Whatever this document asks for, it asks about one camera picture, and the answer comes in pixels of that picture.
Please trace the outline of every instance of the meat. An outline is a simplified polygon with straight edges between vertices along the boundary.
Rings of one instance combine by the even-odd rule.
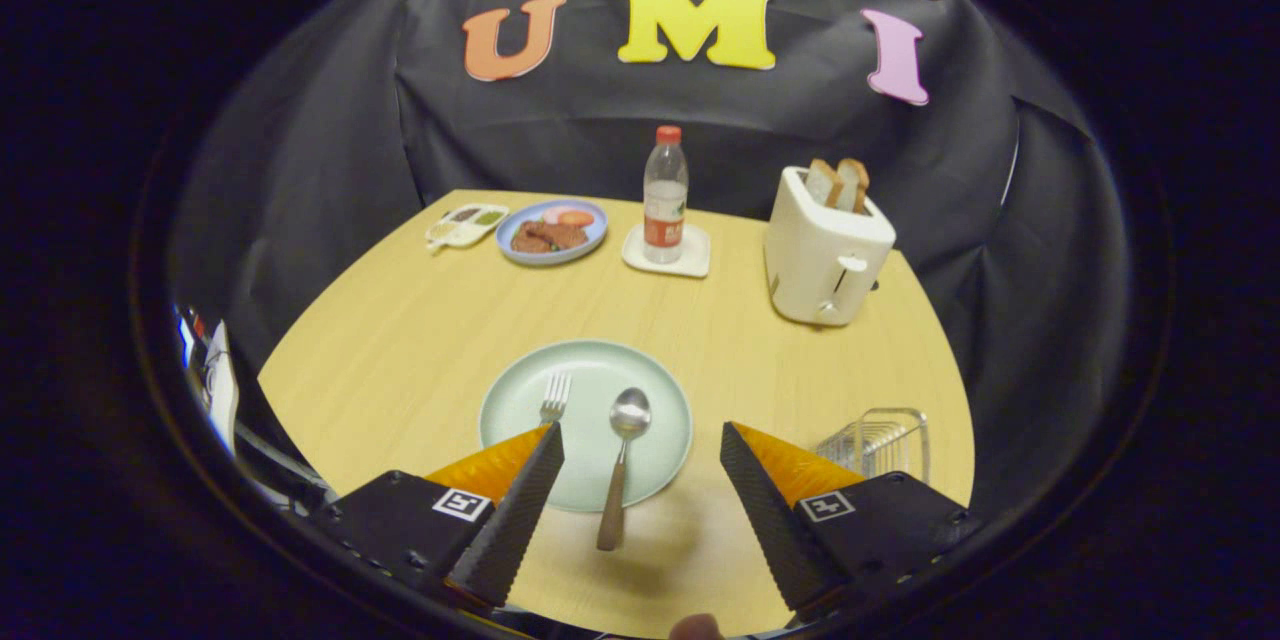
[[[586,243],[581,227],[549,224],[549,221],[521,221],[520,230],[511,239],[511,248],[518,253],[549,253],[567,251]]]
[[[586,242],[586,233],[581,227],[543,224],[534,233],[550,244],[558,244],[562,251],[576,248]]]
[[[534,227],[543,225],[543,221],[521,221],[520,230],[511,238],[511,248],[517,253],[549,253],[552,244],[547,239],[531,233]]]

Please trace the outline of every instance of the fork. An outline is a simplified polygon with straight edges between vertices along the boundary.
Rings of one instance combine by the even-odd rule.
[[[540,413],[543,421],[539,425],[556,422],[564,415],[564,406],[568,403],[568,388],[573,384],[573,378],[567,372],[553,372],[547,380],[547,393],[543,396]]]

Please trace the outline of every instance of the letter m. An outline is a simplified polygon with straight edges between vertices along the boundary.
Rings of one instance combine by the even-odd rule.
[[[658,28],[662,28],[676,55],[690,61],[716,31],[716,44],[708,49],[707,60],[768,70],[777,63],[765,47],[764,5],[768,1],[704,0],[694,5],[690,0],[631,0],[631,29],[627,44],[618,47],[618,60],[663,61],[667,46],[658,40]]]

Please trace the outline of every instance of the light green plate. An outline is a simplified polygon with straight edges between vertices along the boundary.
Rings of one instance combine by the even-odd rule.
[[[649,398],[652,422],[627,448],[622,504],[653,495],[685,465],[694,442],[694,417],[684,390],[653,357],[608,340],[567,340],[535,349],[507,367],[480,408],[480,444],[488,448],[539,422],[539,408],[553,372],[572,376],[561,417],[564,463],[547,503],[577,512],[600,512],[622,440],[609,428],[609,407],[627,388]]]

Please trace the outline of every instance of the orange letter u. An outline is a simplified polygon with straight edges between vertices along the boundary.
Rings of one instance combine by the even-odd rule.
[[[507,8],[481,12],[463,22],[467,35],[467,47],[463,63],[467,76],[476,81],[506,81],[518,78],[545,60],[552,49],[552,31],[556,26],[556,9],[567,0],[531,0],[520,6],[529,15],[529,37],[525,47],[516,55],[498,55],[498,26],[511,15]]]

